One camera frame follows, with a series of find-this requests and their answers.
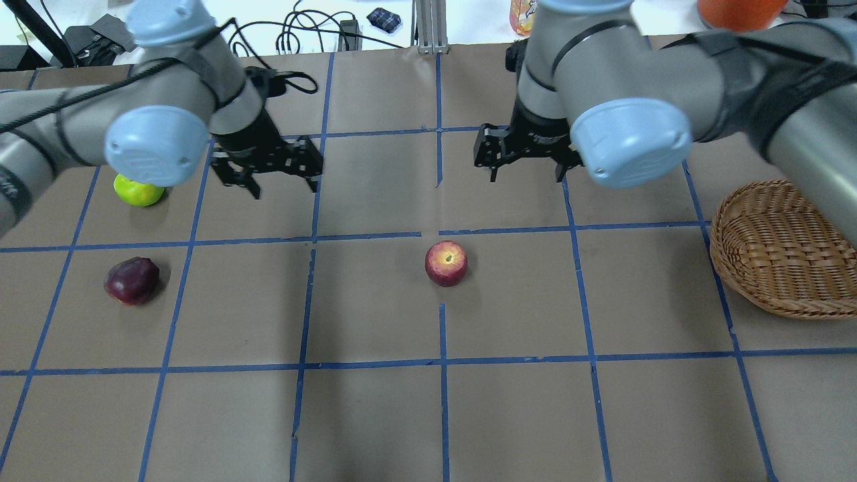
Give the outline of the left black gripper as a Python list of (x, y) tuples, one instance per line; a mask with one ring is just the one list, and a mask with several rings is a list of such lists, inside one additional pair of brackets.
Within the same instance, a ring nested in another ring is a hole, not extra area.
[(242, 187), (260, 200), (261, 188), (254, 175), (284, 173), (303, 178), (313, 194), (319, 190), (324, 159), (318, 147), (306, 135), (284, 140), (265, 110), (248, 127), (214, 135), (214, 140), (210, 168), (226, 187)]

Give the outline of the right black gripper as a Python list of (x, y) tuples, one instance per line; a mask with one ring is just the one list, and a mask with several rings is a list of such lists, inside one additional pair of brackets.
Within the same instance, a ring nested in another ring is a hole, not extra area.
[(473, 165), (489, 170), (489, 182), (495, 183), (499, 169), (524, 158), (549, 158), (555, 162), (555, 183), (561, 183), (567, 171), (582, 167), (580, 153), (572, 148), (569, 122), (565, 118), (544, 118), (517, 100), (508, 126), (479, 126)]

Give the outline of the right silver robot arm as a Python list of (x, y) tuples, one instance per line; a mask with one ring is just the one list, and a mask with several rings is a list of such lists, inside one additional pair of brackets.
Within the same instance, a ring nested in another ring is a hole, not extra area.
[(540, 1), (506, 67), (517, 82), (510, 125), (481, 125), (473, 150), (492, 177), (547, 157), (558, 181), (585, 167), (597, 184), (633, 188), (679, 167), (695, 143), (742, 132), (855, 242), (853, 19), (699, 31), (655, 50), (629, 1)]

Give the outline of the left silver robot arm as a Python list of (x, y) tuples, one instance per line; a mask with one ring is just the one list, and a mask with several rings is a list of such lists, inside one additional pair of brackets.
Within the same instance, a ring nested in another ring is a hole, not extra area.
[(242, 66), (199, 1), (137, 1), (127, 28), (143, 57), (103, 86), (2, 92), (1, 222), (14, 229), (56, 178), (110, 165), (138, 183), (190, 179), (209, 141), (221, 183), (260, 198), (254, 175), (285, 173), (316, 192), (323, 156), (306, 135), (285, 141), (266, 109), (306, 73)]

